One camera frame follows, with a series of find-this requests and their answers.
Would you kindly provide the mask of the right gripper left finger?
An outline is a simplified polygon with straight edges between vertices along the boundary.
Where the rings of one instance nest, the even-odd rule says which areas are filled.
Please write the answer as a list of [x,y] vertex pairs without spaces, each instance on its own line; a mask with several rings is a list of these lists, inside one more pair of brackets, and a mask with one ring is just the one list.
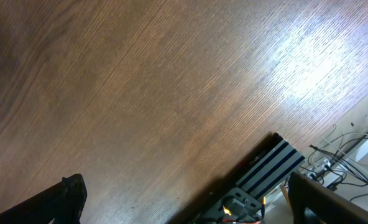
[[78,224],[86,198],[83,176],[74,174],[0,213],[0,223]]

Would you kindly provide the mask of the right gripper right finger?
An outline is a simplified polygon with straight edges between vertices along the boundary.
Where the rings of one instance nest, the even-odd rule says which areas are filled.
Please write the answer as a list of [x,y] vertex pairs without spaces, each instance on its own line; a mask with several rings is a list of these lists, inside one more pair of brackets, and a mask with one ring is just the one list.
[[291,173],[288,197],[295,224],[308,223],[311,210],[325,223],[368,223],[368,211],[299,173]]

